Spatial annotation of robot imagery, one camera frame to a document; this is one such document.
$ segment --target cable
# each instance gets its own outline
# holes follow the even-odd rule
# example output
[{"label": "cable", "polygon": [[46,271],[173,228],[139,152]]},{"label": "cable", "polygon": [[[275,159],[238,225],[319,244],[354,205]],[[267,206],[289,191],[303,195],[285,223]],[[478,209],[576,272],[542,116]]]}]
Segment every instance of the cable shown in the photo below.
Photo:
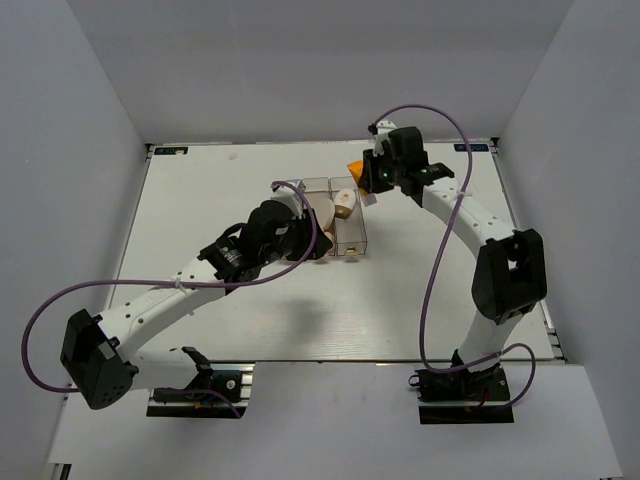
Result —
[{"label": "cable", "polygon": [[204,400],[200,401],[200,405],[207,405],[209,402],[215,400],[216,396],[215,395],[209,395],[208,397],[206,397]]},{"label": "cable", "polygon": [[484,363],[488,360],[493,360],[494,358],[500,358],[501,355],[513,350],[516,347],[522,347],[522,348],[526,348],[527,351],[529,352],[529,354],[531,355],[531,376],[529,378],[529,382],[527,382],[527,385],[525,386],[525,388],[523,389],[523,391],[520,393],[520,395],[518,395],[514,400],[512,400],[511,402],[515,403],[518,400],[520,400],[529,390],[531,383],[533,382],[533,377],[535,375],[535,370],[536,370],[536,359],[535,359],[535,355],[533,353],[533,350],[531,350],[531,348],[528,345],[525,345],[523,343],[515,343],[513,345],[510,345],[508,347],[506,347],[504,350],[502,350],[502,352],[496,352],[496,353],[492,353],[489,355],[486,355],[482,358],[479,358],[477,360],[474,360],[472,362],[469,363],[465,363],[462,365],[457,365],[455,367],[448,367],[448,368],[435,368],[432,367],[428,360],[427,360],[427,354],[425,351],[425,333],[426,333],[426,325],[427,325],[427,311],[429,308],[429,301],[431,300],[431,294],[433,293],[433,287],[435,285],[435,281],[436,281],[436,276],[438,274],[438,269],[440,268],[440,262],[442,261],[442,256],[444,255],[444,250],[445,247],[447,246],[447,243],[449,242],[449,237],[451,236],[451,232],[453,231],[453,225],[455,223],[456,217],[458,215],[458,211],[460,210],[460,207],[462,205],[462,201],[464,200],[464,194],[467,192],[467,187],[469,186],[469,182],[471,181],[471,173],[473,171],[473,153],[471,151],[471,145],[469,142],[469,138],[467,137],[467,135],[464,133],[464,131],[462,130],[462,127],[458,124],[458,122],[456,122],[448,113],[446,113],[443,110],[440,110],[439,108],[436,107],[431,107],[429,105],[423,105],[423,104],[419,104],[419,103],[408,103],[408,104],[404,104],[404,105],[399,105],[397,107],[394,107],[390,110],[387,110],[386,112],[384,112],[382,115],[380,115],[374,122],[373,125],[377,125],[378,122],[380,122],[380,120],[382,120],[383,118],[386,118],[388,115],[397,112],[399,110],[404,110],[407,108],[417,108],[417,109],[421,109],[421,110],[429,110],[431,112],[435,112],[438,113],[440,115],[442,115],[443,117],[445,117],[447,120],[449,120],[449,122],[451,122],[451,124],[455,127],[455,129],[458,131],[458,134],[460,135],[460,137],[462,138],[462,141],[464,142],[464,146],[467,150],[467,173],[464,176],[464,180],[462,182],[462,185],[460,187],[460,194],[458,195],[458,198],[456,199],[456,203],[453,206],[453,209],[451,210],[451,216],[449,217],[449,221],[447,222],[447,228],[445,229],[444,235],[442,236],[442,241],[440,242],[440,246],[438,247],[438,252],[436,254],[436,258],[433,262],[433,267],[431,269],[431,274],[429,275],[429,281],[427,283],[427,289],[426,292],[424,294],[424,300],[422,302],[422,312],[420,313],[420,339],[419,339],[419,345],[420,345],[420,359],[422,360],[422,363],[424,364],[424,367],[432,372],[432,373],[442,373],[442,374],[447,374],[447,373],[455,373],[455,372],[460,372],[462,370],[466,370],[470,367],[474,367],[476,365],[480,365],[481,363]]},{"label": "cable", "polygon": [[519,342],[512,343],[511,345],[506,347],[504,350],[502,350],[502,354],[504,355],[505,353],[508,353],[514,348],[518,348],[518,347],[524,348],[529,353],[529,357],[531,358],[531,372],[529,373],[529,378],[527,379],[527,383],[524,385],[524,388],[520,391],[518,395],[516,395],[513,399],[509,400],[507,403],[503,405],[497,405],[495,407],[492,407],[493,410],[503,410],[505,408],[512,407],[513,405],[518,403],[522,399],[522,397],[524,397],[527,394],[527,392],[531,388],[531,385],[533,384],[533,379],[536,376],[536,355],[535,353],[533,353],[533,349],[529,345],[527,345],[526,343],[519,343]]},{"label": "cable", "polygon": [[162,388],[156,388],[155,391],[158,392],[158,393],[169,393],[169,394],[179,393],[179,394],[184,394],[184,395],[192,395],[192,394],[202,393],[204,395],[210,395],[212,397],[218,398],[219,400],[221,400],[225,404],[227,404],[227,406],[231,409],[231,411],[236,416],[236,418],[241,418],[242,417],[242,415],[240,415],[240,412],[235,407],[235,405],[233,403],[231,403],[231,400],[229,400],[227,397],[225,397],[221,393],[216,392],[215,390],[208,390],[206,388],[205,389],[196,388],[196,389],[181,390],[179,388],[162,387]]},{"label": "cable", "polygon": [[[251,280],[248,282],[234,282],[234,283],[209,283],[209,282],[181,282],[181,285],[185,288],[242,288],[242,287],[250,287],[254,285],[262,285],[264,283],[272,282],[280,277],[283,277],[287,273],[298,268],[307,258],[311,255],[313,248],[316,244],[316,239],[318,235],[318,227],[315,212],[313,208],[311,208],[311,204],[304,196],[302,190],[298,189],[294,185],[291,185],[287,182],[275,181],[272,185],[277,185],[281,187],[286,187],[291,190],[302,200],[302,203],[306,207],[309,215],[311,215],[311,241],[309,242],[309,246],[305,250],[302,257],[299,260],[296,260],[292,265],[285,268],[281,272],[275,273],[265,278]],[[81,290],[83,288],[96,287],[102,285],[144,285],[150,287],[163,287],[163,288],[176,288],[176,282],[173,280],[120,280],[120,279],[109,279],[109,280],[92,280],[89,282],[76,283],[75,285],[71,285],[63,290],[60,290],[58,293],[52,295],[50,298],[44,301],[40,307],[34,312],[29,321],[27,322],[27,326],[24,329],[24,333],[22,334],[22,342],[20,345],[20,354],[22,357],[22,366],[24,367],[24,371],[29,377],[29,379],[35,383],[38,387],[46,390],[48,392],[53,393],[77,393],[80,390],[77,388],[65,388],[65,387],[54,387],[49,385],[38,378],[38,376],[33,371],[31,367],[31,363],[29,362],[29,336],[31,335],[31,331],[33,330],[33,326],[36,321],[42,315],[42,313],[56,300],[68,295],[76,290]]]}]

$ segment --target black motor joint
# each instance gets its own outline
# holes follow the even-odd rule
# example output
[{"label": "black motor joint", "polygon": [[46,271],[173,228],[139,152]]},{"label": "black motor joint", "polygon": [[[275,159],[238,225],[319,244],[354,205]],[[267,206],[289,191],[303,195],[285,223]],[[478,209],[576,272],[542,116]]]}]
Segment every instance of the black motor joint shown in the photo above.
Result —
[{"label": "black motor joint", "polygon": [[540,234],[516,230],[511,237],[488,240],[478,252],[471,295],[478,311],[498,325],[533,310],[547,295]]},{"label": "black motor joint", "polygon": [[[240,233],[223,235],[200,251],[198,258],[216,269],[225,282],[246,282],[259,277],[262,268],[280,259],[302,258],[312,239],[312,216],[306,209],[299,218],[276,200],[266,200],[249,215]],[[322,257],[331,248],[316,221],[316,241],[309,259]]]},{"label": "black motor joint", "polygon": [[425,186],[440,178],[454,176],[442,163],[429,165],[422,134],[416,127],[390,131],[382,141],[382,149],[382,154],[375,154],[372,149],[363,152],[363,171],[358,187],[367,193],[384,193],[400,187],[402,193],[422,206]]}]

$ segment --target cable clip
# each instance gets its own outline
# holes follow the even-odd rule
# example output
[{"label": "cable clip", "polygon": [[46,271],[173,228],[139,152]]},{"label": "cable clip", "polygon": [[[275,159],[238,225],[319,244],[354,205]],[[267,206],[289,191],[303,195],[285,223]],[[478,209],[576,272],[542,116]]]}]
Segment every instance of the cable clip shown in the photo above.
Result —
[{"label": "cable clip", "polygon": [[[184,288],[184,285],[182,285],[182,282],[180,282],[180,276],[176,277],[176,283],[175,283],[175,287],[180,290],[182,293],[185,294],[185,296],[189,296],[189,292],[187,291],[186,288]],[[190,317],[193,317],[195,315],[195,312],[193,310],[187,312],[189,313]]]},{"label": "cable clip", "polygon": [[458,190],[456,192],[456,198],[458,198],[458,197],[471,197],[471,196],[473,196],[473,193],[468,192],[468,191]]}]

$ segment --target white panel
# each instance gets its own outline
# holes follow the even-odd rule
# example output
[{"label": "white panel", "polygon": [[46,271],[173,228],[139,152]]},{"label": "white panel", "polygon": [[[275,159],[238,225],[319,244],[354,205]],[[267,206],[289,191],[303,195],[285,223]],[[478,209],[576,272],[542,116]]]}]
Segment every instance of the white panel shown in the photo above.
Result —
[{"label": "white panel", "polygon": [[[63,0],[0,2],[0,478],[40,478],[62,398],[31,384],[19,345],[29,316],[69,284],[110,277],[144,173],[144,146]],[[62,386],[76,293],[36,325],[36,372]]]},{"label": "white panel", "polygon": [[518,105],[502,169],[545,239],[549,309],[640,478],[640,3],[579,1]]},{"label": "white panel", "polygon": [[[581,367],[546,366],[505,425],[420,425],[411,365],[258,364],[239,420],[146,418],[148,393],[102,411],[70,398],[51,461],[70,480],[527,479],[620,475]],[[527,366],[508,367],[513,390]]]},{"label": "white panel", "polygon": [[571,0],[69,3],[145,141],[246,143],[363,138],[417,101],[498,135]]},{"label": "white panel", "polygon": [[[366,142],[191,146],[186,155],[154,156],[135,220],[122,278],[165,278],[245,221],[269,198],[272,180],[349,175]],[[458,177],[467,155],[451,144],[427,145],[432,162]],[[489,153],[474,155],[474,198],[509,221]],[[418,321],[443,223],[400,191],[380,195],[364,211],[369,245],[360,258],[308,262],[271,284],[245,288],[158,335],[149,348],[191,345],[218,360],[419,358]],[[266,268],[263,276],[283,265]],[[450,359],[471,325],[475,260],[453,237],[439,273],[427,328],[430,358]],[[118,288],[117,303],[141,290]],[[539,309],[518,325],[512,341],[553,358]],[[510,358],[528,358],[514,351]]]}]

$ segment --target orange object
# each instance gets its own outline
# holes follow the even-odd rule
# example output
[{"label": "orange object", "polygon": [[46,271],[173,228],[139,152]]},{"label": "orange object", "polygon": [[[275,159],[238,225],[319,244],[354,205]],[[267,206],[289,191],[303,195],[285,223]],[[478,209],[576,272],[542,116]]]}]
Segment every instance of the orange object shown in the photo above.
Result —
[{"label": "orange object", "polygon": [[[357,162],[350,163],[349,165],[347,165],[347,168],[349,169],[349,172],[351,173],[353,179],[356,181],[357,185],[360,181],[360,177],[362,177],[362,171],[364,170],[364,161],[358,160]],[[360,191],[361,196],[367,196],[367,192],[365,192],[363,189],[358,188],[358,190]]]}]

